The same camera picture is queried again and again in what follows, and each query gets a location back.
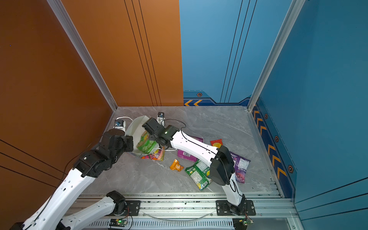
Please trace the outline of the purple white snack bag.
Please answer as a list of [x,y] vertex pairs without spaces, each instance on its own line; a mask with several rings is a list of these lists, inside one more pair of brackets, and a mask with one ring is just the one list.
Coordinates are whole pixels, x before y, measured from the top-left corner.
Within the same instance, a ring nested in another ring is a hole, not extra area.
[[250,164],[250,160],[241,157],[233,152],[230,151],[232,159],[234,161],[234,169],[235,169],[235,177],[236,181],[244,184],[245,183],[245,175]]

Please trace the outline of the purple grape candy bag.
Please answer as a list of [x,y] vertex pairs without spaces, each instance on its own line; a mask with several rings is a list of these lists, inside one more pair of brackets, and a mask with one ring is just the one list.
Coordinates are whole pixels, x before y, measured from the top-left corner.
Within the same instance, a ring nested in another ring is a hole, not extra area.
[[[200,137],[194,137],[192,136],[192,138],[200,141],[200,142],[204,142],[204,139],[203,138],[200,138]],[[185,160],[189,160],[189,161],[192,161],[192,162],[196,162],[198,160],[198,158],[192,156],[191,154],[183,151],[183,150],[178,150],[178,153],[177,153],[177,156],[181,159],[185,159]]]

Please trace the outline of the red snack packet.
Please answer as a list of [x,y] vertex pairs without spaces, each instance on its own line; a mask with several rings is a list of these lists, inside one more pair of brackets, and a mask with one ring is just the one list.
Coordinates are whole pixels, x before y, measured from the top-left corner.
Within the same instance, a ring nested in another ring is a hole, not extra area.
[[222,139],[211,140],[210,143],[213,147],[216,147],[216,148],[220,148],[223,145]]

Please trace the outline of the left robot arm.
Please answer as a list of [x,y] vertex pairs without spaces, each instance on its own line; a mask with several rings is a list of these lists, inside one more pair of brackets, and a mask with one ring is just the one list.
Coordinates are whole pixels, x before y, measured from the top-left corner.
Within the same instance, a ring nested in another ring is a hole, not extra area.
[[82,230],[108,214],[127,214],[126,199],[117,191],[83,210],[67,216],[66,212],[80,194],[104,171],[112,168],[124,152],[132,152],[133,137],[120,129],[110,129],[92,150],[82,153],[53,195],[24,222],[12,230]]

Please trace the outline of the white paper bag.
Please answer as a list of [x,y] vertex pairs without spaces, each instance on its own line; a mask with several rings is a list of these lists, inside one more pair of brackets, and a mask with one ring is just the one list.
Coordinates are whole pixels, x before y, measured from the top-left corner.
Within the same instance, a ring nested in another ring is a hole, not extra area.
[[[140,137],[145,132],[145,129],[142,125],[149,119],[147,116],[141,116],[135,119],[131,119],[130,117],[118,117],[116,119],[124,119],[126,121],[126,135],[133,137],[133,151],[132,154],[137,157],[143,157],[145,154],[141,154],[137,149],[137,144],[140,141]],[[160,146],[159,149],[165,149],[165,151],[175,151],[176,149],[168,150],[166,147]]]

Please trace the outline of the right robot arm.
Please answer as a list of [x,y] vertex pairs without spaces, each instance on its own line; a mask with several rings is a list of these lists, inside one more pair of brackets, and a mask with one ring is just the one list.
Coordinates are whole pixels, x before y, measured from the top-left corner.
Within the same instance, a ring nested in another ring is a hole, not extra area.
[[158,144],[187,152],[209,167],[212,182],[222,187],[227,199],[219,206],[220,215],[256,215],[253,201],[246,199],[237,184],[234,162],[227,147],[207,145],[190,137],[181,128],[164,127],[155,118],[149,118],[142,127]]

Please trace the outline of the large green chips bag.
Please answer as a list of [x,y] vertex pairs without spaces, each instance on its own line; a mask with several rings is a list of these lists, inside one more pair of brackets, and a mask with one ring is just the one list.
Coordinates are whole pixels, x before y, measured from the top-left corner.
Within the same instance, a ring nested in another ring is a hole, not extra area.
[[159,144],[154,141],[150,140],[150,135],[148,132],[143,132],[140,137],[140,141],[137,144],[137,149],[140,151],[141,154],[149,155],[154,153],[159,148]]

